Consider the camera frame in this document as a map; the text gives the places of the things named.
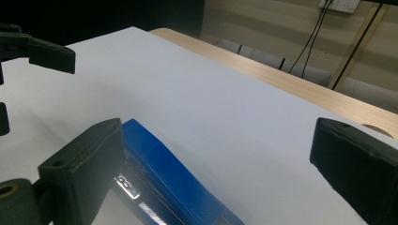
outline dark background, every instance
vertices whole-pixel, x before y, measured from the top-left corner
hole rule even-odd
[[[60,45],[135,26],[199,38],[205,0],[0,0],[0,23]]]
[[[384,4],[398,6],[398,0],[362,0],[362,1],[384,3]]]

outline power cord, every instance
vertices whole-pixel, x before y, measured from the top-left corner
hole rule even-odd
[[[307,56],[307,60],[306,60],[305,65],[304,65],[304,69],[302,70],[301,78],[304,77],[304,71],[305,71],[305,68],[307,67],[307,62],[308,62],[308,59],[310,58],[310,54],[311,54],[314,42],[316,40],[316,37],[318,36],[319,30],[320,30],[322,22],[323,22],[323,20],[325,18],[326,12],[327,12],[327,10],[328,10],[328,8],[329,8],[329,6],[330,6],[330,4],[332,2],[333,2],[333,0],[326,0],[325,5],[322,7],[321,13],[319,14],[319,17],[318,17],[318,20],[316,22],[316,25],[314,27],[313,32],[311,33],[310,37],[308,38],[307,43],[305,44],[304,48],[302,49],[302,51],[301,51],[300,55],[298,56],[297,60],[295,61],[293,66],[290,68],[289,73],[292,72],[292,70],[295,67],[296,63],[299,61],[300,57],[304,54],[305,50],[308,47],[308,44],[310,43],[311,39],[313,38],[314,33],[316,32],[315,37],[314,37],[313,42],[312,42],[311,47],[310,47],[310,51],[309,51],[308,56]]]

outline blue object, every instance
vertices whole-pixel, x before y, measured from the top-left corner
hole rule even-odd
[[[149,211],[161,222],[148,219],[147,215],[141,215],[146,222],[149,224],[244,224],[206,190],[161,141],[137,121],[132,119],[122,127],[128,156],[128,166],[123,173],[129,173],[130,175],[127,176],[130,180],[126,181],[125,175],[122,175],[118,177],[118,184],[124,188],[125,192],[127,191],[126,193],[134,195],[138,193],[131,184],[134,183],[140,189],[139,195],[149,196],[145,200],[145,206],[152,205]],[[137,208],[141,210],[141,213],[145,211],[142,206]]]

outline beige wall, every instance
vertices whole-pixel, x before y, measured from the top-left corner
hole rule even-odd
[[[295,60],[314,29],[318,4],[319,0],[206,0],[203,39],[227,39]],[[354,14],[328,13],[309,64],[335,72],[372,5],[360,1]],[[397,32],[397,7],[389,7],[350,77],[398,91]]]
[[[398,92],[398,7],[389,7],[350,77]]]

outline wall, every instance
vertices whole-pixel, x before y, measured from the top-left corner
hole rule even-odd
[[[296,60],[316,24],[318,4],[319,0],[206,0],[202,38],[227,39]],[[360,1],[354,14],[329,12],[309,65],[334,73],[373,4]],[[393,91],[398,91],[396,9],[389,7],[352,69],[354,79]]]
[[[200,37],[205,0],[6,0],[0,23],[15,23],[35,38],[61,45],[130,26],[170,27]]]

